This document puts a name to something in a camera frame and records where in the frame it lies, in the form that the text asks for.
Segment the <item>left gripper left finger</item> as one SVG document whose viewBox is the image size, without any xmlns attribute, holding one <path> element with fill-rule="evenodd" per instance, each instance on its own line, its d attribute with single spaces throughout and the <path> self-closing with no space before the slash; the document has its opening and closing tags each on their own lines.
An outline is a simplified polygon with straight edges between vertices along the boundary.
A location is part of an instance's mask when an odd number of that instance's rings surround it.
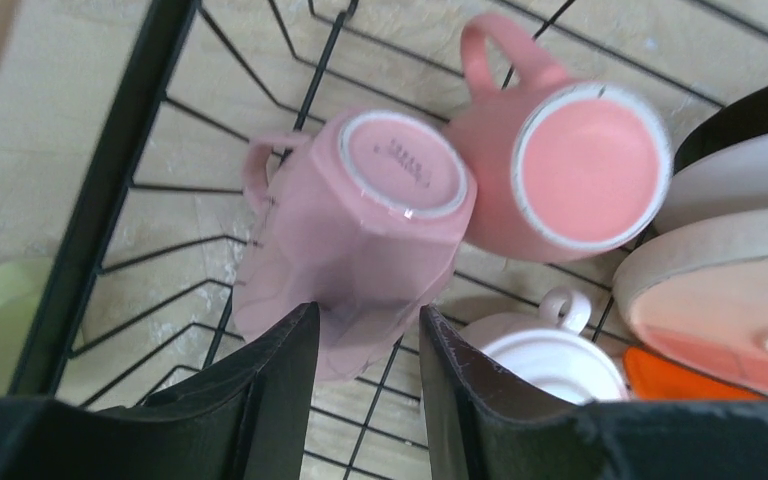
<svg viewBox="0 0 768 480">
<path fill-rule="evenodd" d="M 134 407 L 0 398 L 0 479 L 296 479 L 319 345 L 318 306 Z"/>
</svg>

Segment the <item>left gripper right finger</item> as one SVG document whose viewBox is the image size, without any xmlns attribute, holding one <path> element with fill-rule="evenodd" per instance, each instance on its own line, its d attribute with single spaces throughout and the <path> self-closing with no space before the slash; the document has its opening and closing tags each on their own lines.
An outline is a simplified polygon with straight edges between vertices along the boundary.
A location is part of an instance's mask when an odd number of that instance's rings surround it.
<svg viewBox="0 0 768 480">
<path fill-rule="evenodd" d="M 578 406 L 420 311 L 420 369 L 436 479 L 768 479 L 768 401 Z"/>
</svg>

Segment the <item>white enamel mug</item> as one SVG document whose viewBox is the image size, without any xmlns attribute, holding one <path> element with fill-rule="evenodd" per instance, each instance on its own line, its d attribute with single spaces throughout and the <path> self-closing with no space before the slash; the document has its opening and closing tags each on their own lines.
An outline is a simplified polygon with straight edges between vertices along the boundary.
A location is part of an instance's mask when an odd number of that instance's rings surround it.
<svg viewBox="0 0 768 480">
<path fill-rule="evenodd" d="M 610 357 L 581 333 L 592 313 L 580 291 L 556 287 L 538 313 L 503 312 L 459 330 L 472 347 L 520 379 L 576 405 L 626 401 L 628 389 Z"/>
</svg>

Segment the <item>black wire dish rack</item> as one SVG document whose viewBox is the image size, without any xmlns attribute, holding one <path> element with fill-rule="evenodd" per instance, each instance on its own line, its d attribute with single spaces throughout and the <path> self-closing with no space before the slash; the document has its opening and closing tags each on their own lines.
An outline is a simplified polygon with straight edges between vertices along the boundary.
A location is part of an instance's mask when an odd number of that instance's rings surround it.
<svg viewBox="0 0 768 480">
<path fill-rule="evenodd" d="M 27 1 L 37 37 L 110 60 L 114 95 L 12 390 L 132 406 L 243 346 L 231 282 L 254 236 L 239 163 L 264 130 L 354 105 L 441 125 L 467 104 L 461 27 L 493 12 L 587 79 L 638 91 L 674 144 L 768 85 L 768 1 Z"/>
</svg>

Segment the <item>orange plate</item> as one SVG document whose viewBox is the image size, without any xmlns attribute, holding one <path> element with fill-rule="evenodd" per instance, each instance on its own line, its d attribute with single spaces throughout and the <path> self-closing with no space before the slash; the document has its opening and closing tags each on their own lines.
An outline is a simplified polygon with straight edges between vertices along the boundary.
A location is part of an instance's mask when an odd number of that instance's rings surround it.
<svg viewBox="0 0 768 480">
<path fill-rule="evenodd" d="M 638 347 L 629 347 L 622 363 L 632 392 L 642 400 L 765 400 L 757 393 L 703 376 Z"/>
</svg>

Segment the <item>light pink mug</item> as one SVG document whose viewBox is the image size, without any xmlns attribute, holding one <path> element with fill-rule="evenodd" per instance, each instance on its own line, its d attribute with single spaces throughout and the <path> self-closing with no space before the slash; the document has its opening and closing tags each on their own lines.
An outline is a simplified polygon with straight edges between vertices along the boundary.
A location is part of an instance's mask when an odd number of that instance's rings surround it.
<svg viewBox="0 0 768 480">
<path fill-rule="evenodd" d="M 436 128 L 358 108 L 316 134 L 253 137 L 242 187 L 257 220 L 234 282 L 234 325 L 254 340 L 316 303 L 320 382 L 386 357 L 441 293 L 477 194 Z"/>
</svg>

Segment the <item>pink rimmed large plate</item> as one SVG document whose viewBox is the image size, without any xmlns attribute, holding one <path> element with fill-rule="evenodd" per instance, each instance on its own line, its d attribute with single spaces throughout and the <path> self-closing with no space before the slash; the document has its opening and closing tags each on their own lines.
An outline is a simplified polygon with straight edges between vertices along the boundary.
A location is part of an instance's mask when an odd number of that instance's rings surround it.
<svg viewBox="0 0 768 480">
<path fill-rule="evenodd" d="M 617 268 L 613 296 L 652 349 L 768 394 L 768 208 L 657 236 Z"/>
</svg>

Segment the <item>red rimmed plate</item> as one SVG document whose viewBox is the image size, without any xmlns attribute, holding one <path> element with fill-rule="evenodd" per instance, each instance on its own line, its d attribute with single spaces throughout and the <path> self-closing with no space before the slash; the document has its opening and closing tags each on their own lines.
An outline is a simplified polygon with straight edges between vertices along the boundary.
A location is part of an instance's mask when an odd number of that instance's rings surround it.
<svg viewBox="0 0 768 480">
<path fill-rule="evenodd" d="M 726 147 L 768 134 L 768 86 L 722 108 L 684 139 L 674 156 L 678 173 Z"/>
</svg>

